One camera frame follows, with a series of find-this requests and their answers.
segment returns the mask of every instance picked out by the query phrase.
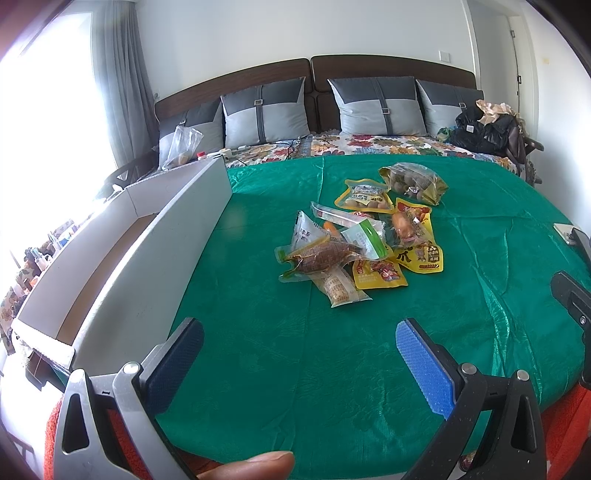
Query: floral bedspread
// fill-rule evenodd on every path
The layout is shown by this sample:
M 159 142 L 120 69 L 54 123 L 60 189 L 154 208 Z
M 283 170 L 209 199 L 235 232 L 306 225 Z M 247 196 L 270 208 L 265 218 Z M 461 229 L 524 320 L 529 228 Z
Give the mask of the floral bedspread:
M 247 167 L 259 163 L 302 158 L 300 147 L 305 140 L 309 142 L 311 139 L 312 136 L 309 135 L 301 140 L 286 140 L 247 148 L 235 153 L 234 158 L 226 160 L 226 168 Z
M 376 137 L 374 135 L 316 135 L 312 138 L 310 155 L 355 155 L 390 153 L 405 155 L 435 155 L 438 157 L 463 157 L 489 161 L 517 173 L 515 164 L 508 158 L 473 153 L 455 145 L 442 143 L 430 137 Z
M 464 157 L 489 161 L 517 173 L 508 158 L 473 153 L 455 145 L 442 143 L 430 137 L 377 137 L 374 135 L 320 134 L 299 140 L 257 145 L 237 152 L 226 161 L 227 168 L 245 167 L 261 163 L 294 160 L 324 155 L 406 154 Z

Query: window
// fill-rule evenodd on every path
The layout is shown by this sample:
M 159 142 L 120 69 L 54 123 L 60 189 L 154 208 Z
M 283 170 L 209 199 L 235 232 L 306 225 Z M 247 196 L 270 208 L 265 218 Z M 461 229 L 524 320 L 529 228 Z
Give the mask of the window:
M 0 295 L 26 247 L 83 219 L 116 169 L 90 51 L 90 13 L 56 18 L 0 63 Z

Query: gray curtain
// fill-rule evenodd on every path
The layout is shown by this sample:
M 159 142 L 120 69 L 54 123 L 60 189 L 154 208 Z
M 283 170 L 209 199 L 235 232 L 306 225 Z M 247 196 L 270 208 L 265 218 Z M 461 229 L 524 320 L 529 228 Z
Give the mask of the gray curtain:
M 158 144 L 158 121 L 135 3 L 93 2 L 92 60 L 118 167 Z

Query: metal screw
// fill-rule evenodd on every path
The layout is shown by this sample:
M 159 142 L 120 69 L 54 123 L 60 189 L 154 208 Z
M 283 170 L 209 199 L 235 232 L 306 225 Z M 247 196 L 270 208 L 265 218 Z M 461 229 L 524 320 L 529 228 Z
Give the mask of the metal screw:
M 472 364 L 462 364 L 462 372 L 466 375 L 474 375 L 476 373 L 476 367 Z
M 523 382 L 527 382 L 530 379 L 530 375 L 525 370 L 518 370 L 517 378 Z
M 123 366 L 123 373 L 128 375 L 136 374 L 139 370 L 139 365 L 136 362 L 129 362 Z

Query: dark brown headboard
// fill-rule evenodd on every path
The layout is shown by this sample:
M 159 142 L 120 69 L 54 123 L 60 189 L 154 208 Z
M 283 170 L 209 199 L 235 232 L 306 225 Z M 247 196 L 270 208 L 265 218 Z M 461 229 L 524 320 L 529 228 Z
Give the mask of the dark brown headboard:
M 386 55 L 319 55 L 312 57 L 312 75 L 321 131 L 340 129 L 339 108 L 328 83 L 329 78 L 404 77 L 476 88 L 472 72 L 432 61 Z
M 237 92 L 245 88 L 264 83 L 279 82 L 298 77 L 306 77 L 304 83 L 304 105 L 310 131 L 317 132 L 316 103 L 313 91 L 312 73 L 308 59 L 294 59 L 267 63 L 249 69 L 238 70 L 221 77 L 198 83 L 181 90 L 156 103 L 156 116 L 159 120 L 185 112 L 203 102 L 209 102 L 226 93 Z
M 163 120 L 203 102 L 245 88 L 306 77 L 304 105 L 312 132 L 340 129 L 339 108 L 327 81 L 329 78 L 400 77 L 476 88 L 474 74 L 431 61 L 385 55 L 319 55 L 308 59 L 276 61 L 228 73 L 181 90 L 156 103 L 156 116 Z

